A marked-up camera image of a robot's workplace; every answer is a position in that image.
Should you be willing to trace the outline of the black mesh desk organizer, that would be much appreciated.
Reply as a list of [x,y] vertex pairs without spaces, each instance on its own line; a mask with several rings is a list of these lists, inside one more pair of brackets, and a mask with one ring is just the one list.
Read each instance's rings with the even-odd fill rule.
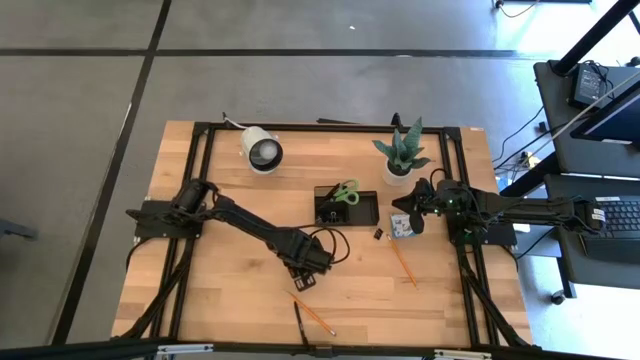
[[[344,202],[326,203],[321,209],[316,208],[319,197],[325,195],[332,186],[316,186],[314,188],[314,215],[317,225],[335,226],[374,226],[380,219],[378,207],[378,195],[376,191],[358,191],[359,202],[356,205],[347,205]],[[341,214],[342,221],[337,224],[321,224],[319,213],[321,211],[334,210]]]

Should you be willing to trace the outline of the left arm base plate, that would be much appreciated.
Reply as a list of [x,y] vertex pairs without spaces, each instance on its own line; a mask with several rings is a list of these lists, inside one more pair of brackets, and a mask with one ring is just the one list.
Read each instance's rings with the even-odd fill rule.
[[144,201],[139,210],[128,209],[126,214],[136,223],[135,236],[144,239],[196,238],[202,232],[201,223],[182,220],[170,201]]

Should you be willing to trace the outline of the white plant pot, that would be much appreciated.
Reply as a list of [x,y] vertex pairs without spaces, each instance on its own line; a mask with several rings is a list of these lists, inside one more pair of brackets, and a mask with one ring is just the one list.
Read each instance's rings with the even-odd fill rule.
[[410,181],[412,172],[412,168],[402,169],[400,166],[387,161],[386,170],[383,173],[383,180],[389,186],[403,186]]

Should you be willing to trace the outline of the black power adapter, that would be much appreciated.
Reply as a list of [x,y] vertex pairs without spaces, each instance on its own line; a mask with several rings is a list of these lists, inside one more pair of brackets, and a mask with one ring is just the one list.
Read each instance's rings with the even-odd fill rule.
[[568,104],[585,108],[598,100],[608,85],[608,69],[594,61],[581,63],[574,72]]

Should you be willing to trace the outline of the black diagonal pole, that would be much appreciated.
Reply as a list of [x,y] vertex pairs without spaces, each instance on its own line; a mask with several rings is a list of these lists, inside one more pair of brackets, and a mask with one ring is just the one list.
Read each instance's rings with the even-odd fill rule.
[[568,74],[639,4],[640,0],[618,0],[559,61],[551,66],[552,72],[558,76]]

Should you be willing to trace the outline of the thin black pen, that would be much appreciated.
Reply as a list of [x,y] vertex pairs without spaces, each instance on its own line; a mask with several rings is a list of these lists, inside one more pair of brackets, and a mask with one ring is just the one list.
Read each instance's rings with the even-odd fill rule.
[[297,322],[300,338],[301,338],[301,341],[302,341],[302,345],[305,346],[305,347],[308,347],[309,346],[309,342],[308,342],[308,338],[307,338],[307,336],[305,334],[304,325],[302,323],[299,305],[298,305],[298,303],[296,301],[294,301],[293,304],[294,304],[294,313],[295,313],[296,322]]

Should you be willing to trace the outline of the blue sticky note box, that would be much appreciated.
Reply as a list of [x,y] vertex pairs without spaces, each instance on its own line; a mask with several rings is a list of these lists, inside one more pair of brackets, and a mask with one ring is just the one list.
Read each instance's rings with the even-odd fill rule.
[[410,216],[407,214],[391,214],[391,235],[395,239],[413,237],[416,233],[410,224]]

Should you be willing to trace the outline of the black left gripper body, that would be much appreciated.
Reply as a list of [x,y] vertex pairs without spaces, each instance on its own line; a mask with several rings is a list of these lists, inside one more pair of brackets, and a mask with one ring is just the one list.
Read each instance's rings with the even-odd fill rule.
[[316,237],[299,229],[286,230],[277,236],[277,257],[290,268],[320,274],[325,274],[333,261],[333,255]]

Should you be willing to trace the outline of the grey floor object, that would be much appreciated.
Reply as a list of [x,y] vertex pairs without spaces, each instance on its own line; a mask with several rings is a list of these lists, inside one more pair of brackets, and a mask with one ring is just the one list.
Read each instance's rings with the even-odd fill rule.
[[32,241],[37,237],[37,231],[29,227],[0,218],[0,239],[5,235],[15,235]]

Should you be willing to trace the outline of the dark grey keyboard desk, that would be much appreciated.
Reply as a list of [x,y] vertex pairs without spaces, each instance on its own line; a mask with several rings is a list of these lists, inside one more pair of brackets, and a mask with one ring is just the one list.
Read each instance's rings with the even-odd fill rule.
[[[590,199],[607,196],[640,196],[640,181],[596,179],[562,175],[545,175],[544,184],[550,198],[581,195]],[[570,283],[640,290],[640,264],[601,261],[589,257],[580,237],[559,228],[563,277]]]

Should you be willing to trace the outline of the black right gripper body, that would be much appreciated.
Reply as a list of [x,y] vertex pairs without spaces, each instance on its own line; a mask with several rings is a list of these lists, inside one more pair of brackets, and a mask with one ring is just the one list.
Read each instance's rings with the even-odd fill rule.
[[465,209],[465,191],[457,181],[444,179],[433,185],[428,179],[420,178],[417,186],[417,209],[423,215],[457,213]]

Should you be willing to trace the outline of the yellow pencil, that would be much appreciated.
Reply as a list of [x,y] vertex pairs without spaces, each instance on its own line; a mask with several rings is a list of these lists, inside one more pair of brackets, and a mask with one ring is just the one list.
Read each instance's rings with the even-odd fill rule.
[[404,257],[402,256],[399,247],[397,246],[396,242],[394,241],[394,239],[391,237],[391,235],[386,234],[386,238],[388,239],[389,244],[391,245],[392,250],[394,251],[396,257],[398,258],[402,268],[404,269],[406,275],[408,276],[409,280],[411,281],[411,283],[413,284],[414,288],[418,288],[417,287],[417,281],[411,271],[411,269],[409,268],[407,262],[405,261]]
[[316,321],[327,333],[329,333],[331,336],[336,337],[337,333],[336,331],[329,326],[321,317],[319,317],[311,308],[309,308],[306,304],[304,304],[299,297],[297,297],[296,295],[294,295],[292,292],[288,291],[288,290],[284,290],[288,295],[290,295],[292,297],[292,299],[294,300],[294,302],[300,306],[303,311],[305,313],[307,313],[314,321]]

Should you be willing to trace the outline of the green snake plant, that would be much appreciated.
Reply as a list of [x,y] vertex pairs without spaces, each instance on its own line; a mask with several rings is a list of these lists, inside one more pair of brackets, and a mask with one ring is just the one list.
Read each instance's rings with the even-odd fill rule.
[[375,148],[386,156],[387,169],[391,174],[404,177],[431,161],[428,157],[419,157],[424,150],[424,147],[420,146],[422,130],[422,118],[419,117],[404,136],[395,129],[390,145],[381,140],[372,141]]

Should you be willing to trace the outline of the black computer keyboard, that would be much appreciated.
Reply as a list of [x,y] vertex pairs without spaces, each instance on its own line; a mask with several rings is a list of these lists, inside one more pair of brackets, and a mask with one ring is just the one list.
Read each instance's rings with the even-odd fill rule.
[[640,264],[640,196],[596,197],[606,226],[597,236],[583,237],[588,257],[618,263]]

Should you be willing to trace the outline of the green handled scissors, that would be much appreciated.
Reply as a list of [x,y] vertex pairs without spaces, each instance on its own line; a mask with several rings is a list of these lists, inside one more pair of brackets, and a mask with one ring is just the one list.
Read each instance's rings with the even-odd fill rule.
[[340,185],[340,189],[334,194],[332,202],[344,202],[347,205],[356,205],[359,202],[359,181],[349,179],[338,184]]

